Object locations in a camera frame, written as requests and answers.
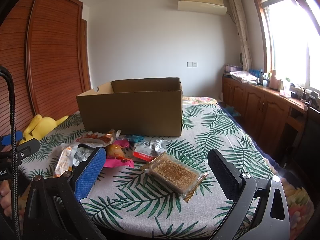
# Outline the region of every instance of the wooden wardrobe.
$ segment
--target wooden wardrobe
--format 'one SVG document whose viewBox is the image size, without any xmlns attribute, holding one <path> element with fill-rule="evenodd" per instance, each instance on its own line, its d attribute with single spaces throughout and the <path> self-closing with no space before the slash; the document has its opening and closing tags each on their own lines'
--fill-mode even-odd
<svg viewBox="0 0 320 240">
<path fill-rule="evenodd" d="M 13 77 L 17 130 L 35 114 L 56 120 L 76 112 L 76 96 L 90 89 L 82 5 L 19 0 L 0 26 L 0 65 Z M 0 135 L 5 135 L 10 113 L 3 79 L 0 92 Z"/>
</svg>

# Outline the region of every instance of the human hand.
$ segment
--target human hand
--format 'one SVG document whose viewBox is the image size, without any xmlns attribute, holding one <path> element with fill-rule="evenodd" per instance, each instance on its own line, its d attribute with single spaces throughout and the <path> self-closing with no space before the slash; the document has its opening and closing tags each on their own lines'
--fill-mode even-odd
<svg viewBox="0 0 320 240">
<path fill-rule="evenodd" d="M 11 217 L 11 190 L 7 180 L 2 181 L 0 184 L 0 205 L 4 209 L 4 215 Z"/>
</svg>

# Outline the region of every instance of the curtain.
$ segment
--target curtain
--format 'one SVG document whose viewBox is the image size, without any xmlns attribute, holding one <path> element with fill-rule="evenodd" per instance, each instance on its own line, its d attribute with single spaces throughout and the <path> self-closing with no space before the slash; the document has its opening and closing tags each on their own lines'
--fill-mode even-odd
<svg viewBox="0 0 320 240">
<path fill-rule="evenodd" d="M 241 42 L 243 70 L 249 71 L 252 68 L 251 55 L 248 47 L 248 30 L 245 21 L 241 0 L 229 0 L 233 19 L 236 22 L 238 34 Z"/>
</svg>

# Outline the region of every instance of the blue clip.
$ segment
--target blue clip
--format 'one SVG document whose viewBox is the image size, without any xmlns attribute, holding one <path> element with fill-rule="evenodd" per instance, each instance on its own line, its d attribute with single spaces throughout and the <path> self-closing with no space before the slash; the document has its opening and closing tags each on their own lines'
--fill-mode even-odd
<svg viewBox="0 0 320 240">
<path fill-rule="evenodd" d="M 21 131 L 16 131 L 16 141 L 20 141 L 22 139 L 23 135 Z M 1 144 L 3 146 L 11 145 L 11 134 L 5 135 L 2 137 Z"/>
</svg>

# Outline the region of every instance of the bottle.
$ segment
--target bottle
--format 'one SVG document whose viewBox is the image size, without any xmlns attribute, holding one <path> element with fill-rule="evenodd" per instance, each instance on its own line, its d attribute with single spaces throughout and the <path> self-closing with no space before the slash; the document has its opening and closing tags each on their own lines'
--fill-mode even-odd
<svg viewBox="0 0 320 240">
<path fill-rule="evenodd" d="M 278 90 L 279 81 L 276 77 L 277 71 L 275 69 L 272 70 L 272 76 L 270 77 L 270 88 L 274 90 Z"/>
</svg>

